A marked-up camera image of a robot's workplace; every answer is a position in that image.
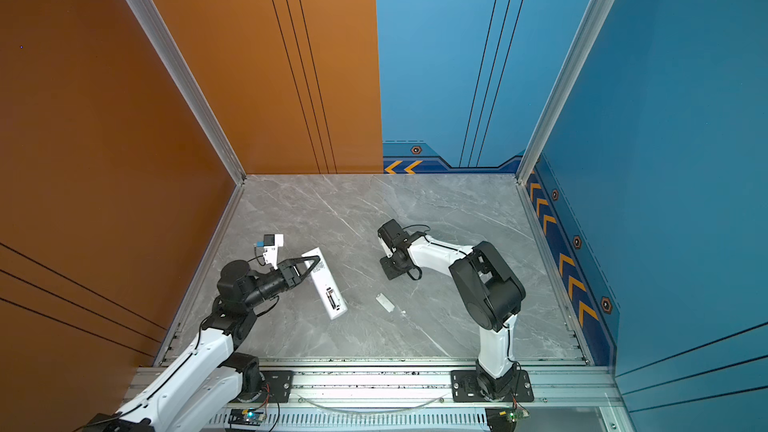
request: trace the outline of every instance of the orange wall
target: orange wall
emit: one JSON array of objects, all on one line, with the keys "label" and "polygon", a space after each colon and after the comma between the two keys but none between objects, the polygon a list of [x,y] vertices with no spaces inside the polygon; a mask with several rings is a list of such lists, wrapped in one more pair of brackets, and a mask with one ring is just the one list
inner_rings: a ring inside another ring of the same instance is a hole
[{"label": "orange wall", "polygon": [[246,172],[381,172],[376,0],[154,2]]},{"label": "orange wall", "polygon": [[71,430],[151,364],[234,184],[125,0],[0,10],[0,415]]}]

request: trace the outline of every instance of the white rectangular object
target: white rectangular object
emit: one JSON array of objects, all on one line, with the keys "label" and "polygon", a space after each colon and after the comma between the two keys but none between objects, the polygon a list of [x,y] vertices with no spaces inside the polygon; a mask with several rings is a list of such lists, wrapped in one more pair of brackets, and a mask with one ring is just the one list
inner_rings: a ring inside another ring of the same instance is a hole
[{"label": "white rectangular object", "polygon": [[386,309],[387,312],[392,312],[395,310],[395,305],[386,297],[386,295],[378,294],[376,296],[376,300],[379,301],[379,303]]},{"label": "white rectangular object", "polygon": [[264,245],[264,252],[262,255],[264,256],[265,264],[271,265],[272,268],[277,268],[277,249],[284,245],[283,234],[274,234],[274,238],[273,245]]},{"label": "white rectangular object", "polygon": [[310,272],[310,276],[312,277],[312,282],[315,283],[317,293],[320,294],[322,306],[326,308],[328,317],[333,320],[346,312],[346,302],[344,302],[344,299],[339,292],[339,287],[336,285],[336,281],[333,280],[331,270],[328,268],[326,258],[322,256],[320,248],[313,248],[309,252],[303,253],[302,257],[309,257],[311,255],[320,256],[320,262],[315,266],[312,272]]}]

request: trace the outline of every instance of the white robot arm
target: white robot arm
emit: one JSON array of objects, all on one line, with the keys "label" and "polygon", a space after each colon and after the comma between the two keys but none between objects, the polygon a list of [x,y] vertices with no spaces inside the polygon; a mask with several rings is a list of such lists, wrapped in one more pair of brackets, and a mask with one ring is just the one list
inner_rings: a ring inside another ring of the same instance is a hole
[{"label": "white robot arm", "polygon": [[[512,333],[525,288],[489,242],[474,247],[435,240],[424,232],[408,234],[397,221],[379,228],[389,280],[402,274],[419,280],[422,267],[453,278],[467,312],[480,327],[478,386],[488,400],[503,400],[512,387]],[[412,270],[418,271],[414,277]]]},{"label": "white robot arm", "polygon": [[[298,265],[306,262],[312,265],[300,272]],[[265,313],[256,314],[254,307],[302,283],[319,262],[317,255],[289,258],[265,274],[256,274],[244,260],[225,265],[216,284],[219,296],[192,343],[116,414],[97,414],[83,431],[200,430],[235,398],[263,401],[270,392],[259,359],[235,350]],[[260,425],[258,419],[253,425]]]}]

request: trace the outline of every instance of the black cable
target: black cable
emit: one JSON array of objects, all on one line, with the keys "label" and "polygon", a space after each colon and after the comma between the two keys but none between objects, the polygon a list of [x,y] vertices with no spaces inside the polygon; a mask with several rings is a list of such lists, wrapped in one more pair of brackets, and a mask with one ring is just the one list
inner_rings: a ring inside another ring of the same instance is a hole
[{"label": "black cable", "polygon": [[407,271],[406,271],[406,273],[408,274],[408,276],[409,276],[409,277],[411,278],[411,280],[413,280],[413,281],[418,281],[418,280],[421,280],[421,279],[422,279],[422,275],[424,274],[424,272],[422,271],[422,268],[421,268],[421,267],[419,267],[418,265],[414,265],[414,268],[416,268],[416,270],[418,270],[418,277],[414,277],[414,276],[411,274],[411,271],[410,271],[410,270],[407,270]]},{"label": "black cable", "polygon": [[269,429],[269,432],[272,432],[275,429],[275,426],[277,426],[277,422],[280,421],[280,402],[276,402],[277,404],[277,418],[275,419],[275,423],[272,424],[272,428]]},{"label": "black cable", "polygon": [[256,318],[259,318],[259,317],[261,317],[262,315],[264,315],[264,314],[266,314],[267,312],[269,312],[269,311],[271,311],[272,309],[274,309],[274,307],[277,305],[277,303],[278,303],[278,302],[280,302],[280,296],[279,296],[279,295],[275,295],[275,298],[274,298],[273,300],[275,301],[275,303],[274,303],[274,304],[272,304],[272,307],[268,308],[268,309],[267,309],[267,310],[265,310],[264,312],[259,312],[258,314],[256,314]]},{"label": "black cable", "polygon": [[[424,240],[426,240],[427,242],[429,242],[429,239],[428,239],[427,237],[424,237]],[[449,249],[451,249],[451,250],[455,250],[456,252],[459,252],[459,253],[461,253],[461,254],[464,254],[464,256],[465,256],[465,257],[468,255],[468,254],[467,254],[466,252],[464,252],[463,250],[459,250],[459,249],[457,249],[457,248],[454,248],[454,247],[449,247],[449,246],[447,246],[447,245],[443,245],[443,244],[437,244],[436,242],[429,242],[429,245],[437,245],[438,247],[449,248]]]},{"label": "black cable", "polygon": [[504,328],[507,329],[507,360],[512,362],[512,366],[514,367],[514,363],[516,360],[512,360],[509,358],[509,348],[512,346],[512,330],[509,328],[508,325],[505,325]]},{"label": "black cable", "polygon": [[402,230],[406,230],[407,228],[410,228],[410,227],[427,227],[427,230],[425,230],[424,232],[429,232],[430,230],[432,230],[432,227],[427,226],[425,224],[411,224],[410,226],[403,227]]},{"label": "black cable", "polygon": [[259,260],[259,257],[261,257],[261,258],[264,258],[264,256],[263,256],[263,255],[257,255],[257,256],[255,256],[254,258],[252,258],[251,260],[249,260],[248,262],[252,262],[252,261],[254,261],[254,260],[255,260],[255,261],[256,261],[256,262],[257,262],[259,265],[262,265],[262,266],[266,265],[266,262],[262,262],[262,261],[260,261],[260,260]]},{"label": "black cable", "polygon": [[200,346],[200,336],[203,334],[203,324],[209,318],[210,318],[210,315],[208,315],[206,318],[200,321],[200,326],[197,327],[197,343],[194,345],[194,350],[197,350],[197,348]]},{"label": "black cable", "polygon": [[78,430],[84,429],[85,427],[91,427],[92,425],[101,425],[101,424],[106,424],[107,422],[111,422],[112,420],[117,420],[117,419],[123,417],[124,415],[130,414],[131,412],[133,412],[134,410],[138,409],[139,407],[141,407],[141,404],[139,404],[136,407],[130,409],[128,412],[126,412],[124,414],[120,414],[120,415],[117,415],[115,417],[110,417],[108,419],[100,420],[98,422],[88,422],[87,424],[81,425],[80,427],[72,430],[72,432],[78,432]]}]

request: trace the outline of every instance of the blue wall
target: blue wall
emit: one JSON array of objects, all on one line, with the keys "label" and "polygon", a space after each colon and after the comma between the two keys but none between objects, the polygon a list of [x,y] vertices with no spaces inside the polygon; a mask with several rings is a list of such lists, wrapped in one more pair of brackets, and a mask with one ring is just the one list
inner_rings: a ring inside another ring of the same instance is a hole
[{"label": "blue wall", "polygon": [[767,7],[616,0],[544,149],[620,309],[643,432],[726,430],[691,420],[733,404],[738,430],[768,427],[764,389],[700,400],[768,384]]},{"label": "blue wall", "polygon": [[454,167],[519,154],[588,2],[376,0],[385,142],[424,142]]}]

